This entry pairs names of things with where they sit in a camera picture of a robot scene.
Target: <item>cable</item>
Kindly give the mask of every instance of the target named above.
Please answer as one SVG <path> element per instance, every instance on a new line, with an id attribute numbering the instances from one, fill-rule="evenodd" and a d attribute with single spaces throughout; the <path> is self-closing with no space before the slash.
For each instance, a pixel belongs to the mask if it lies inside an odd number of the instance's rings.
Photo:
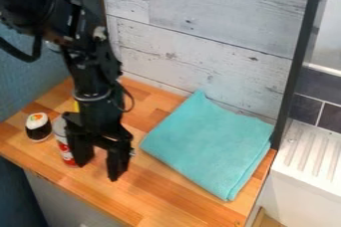
<path id="1" fill-rule="evenodd" d="M 113 105 L 114 105 L 116 108 L 119 109 L 119 111 L 121 111 L 121 112 L 123 112 L 123 113 L 128 113 L 128 112 L 132 111 L 133 108 L 135 107 L 135 99 L 134 99 L 134 97 L 132 96 L 132 94 L 131 94 L 124 86 L 122 86 L 119 82 L 116 82 L 116 83 L 117 83 L 117 85 L 118 85 L 119 87 L 121 87 L 121 89 L 122 89 L 122 91 L 125 93 L 125 95 L 127 95 L 127 96 L 131 99 L 132 105 L 131 105 L 131 107 L 130 107 L 129 109 L 124 110 L 124 109 L 122 109 L 121 107 L 118 106 L 118 104 L 115 102 L 115 100 L 113 100 L 112 103 L 113 103 Z"/>
<path id="2" fill-rule="evenodd" d="M 8 43 L 5 39 L 0 37 L 0 48 L 5 51 L 6 53 L 10 54 L 11 56 L 26 62 L 26 63 L 33 63 L 37 61 L 42 52 L 42 37 L 36 36 L 34 39 L 33 47 L 32 47 L 32 56 L 25 54 L 21 50 L 17 49 L 10 43 Z"/>

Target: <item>teal towel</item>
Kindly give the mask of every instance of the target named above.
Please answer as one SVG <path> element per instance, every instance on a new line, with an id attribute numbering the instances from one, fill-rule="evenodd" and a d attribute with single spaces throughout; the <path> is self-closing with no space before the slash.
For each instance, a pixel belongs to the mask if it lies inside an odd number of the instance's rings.
<path id="1" fill-rule="evenodd" d="M 233 200 L 269 149 L 273 126 L 229 112 L 197 91 L 141 148 L 222 200 Z"/>

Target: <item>can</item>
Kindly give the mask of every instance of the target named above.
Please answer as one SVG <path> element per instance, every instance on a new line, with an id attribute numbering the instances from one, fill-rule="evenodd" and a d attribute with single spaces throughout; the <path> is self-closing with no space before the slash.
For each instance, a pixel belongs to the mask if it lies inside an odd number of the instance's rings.
<path id="1" fill-rule="evenodd" d="M 74 155 L 72 154 L 68 139 L 65 133 L 66 121 L 60 115 L 53 123 L 53 133 L 58 142 L 58 147 L 61 152 L 63 161 L 70 167 L 77 167 Z"/>

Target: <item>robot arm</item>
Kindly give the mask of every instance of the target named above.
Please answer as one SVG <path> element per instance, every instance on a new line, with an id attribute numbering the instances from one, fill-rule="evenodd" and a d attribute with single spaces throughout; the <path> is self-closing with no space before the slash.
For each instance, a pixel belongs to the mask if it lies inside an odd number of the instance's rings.
<path id="1" fill-rule="evenodd" d="M 132 154 L 133 137 L 121 125 L 123 95 L 131 95 L 118 82 L 121 63 L 111 49 L 106 25 L 75 0 L 0 0 L 0 19 L 18 33 L 35 37 L 32 55 L 0 38 L 0 48 L 22 61 L 40 57 L 42 40 L 60 46 L 80 107 L 79 113 L 63 115 L 76 163 L 85 165 L 94 156 L 94 145 L 99 146 L 108 152 L 110 179 L 118 179 Z"/>

